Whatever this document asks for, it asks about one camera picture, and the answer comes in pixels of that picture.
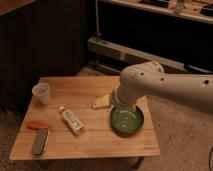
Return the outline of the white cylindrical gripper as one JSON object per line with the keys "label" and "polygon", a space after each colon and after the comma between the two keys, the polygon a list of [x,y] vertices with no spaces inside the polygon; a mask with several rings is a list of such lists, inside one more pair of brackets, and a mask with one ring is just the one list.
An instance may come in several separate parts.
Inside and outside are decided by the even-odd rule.
{"label": "white cylindrical gripper", "polygon": [[110,107],[112,104],[117,109],[136,112],[137,101],[138,101],[137,96],[132,94],[126,88],[118,85],[113,89],[110,96],[104,95],[94,100],[92,102],[92,108],[93,109],[107,108]]}

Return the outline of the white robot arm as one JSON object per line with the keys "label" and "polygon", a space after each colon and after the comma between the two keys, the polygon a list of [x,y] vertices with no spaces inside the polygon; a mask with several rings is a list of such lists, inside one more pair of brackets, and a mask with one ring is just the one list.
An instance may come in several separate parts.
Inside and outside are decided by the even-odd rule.
{"label": "white robot arm", "polygon": [[213,74],[165,73],[156,61],[131,65],[121,71],[119,84],[112,92],[94,100],[92,108],[113,106],[135,111],[137,101],[146,95],[213,114]]}

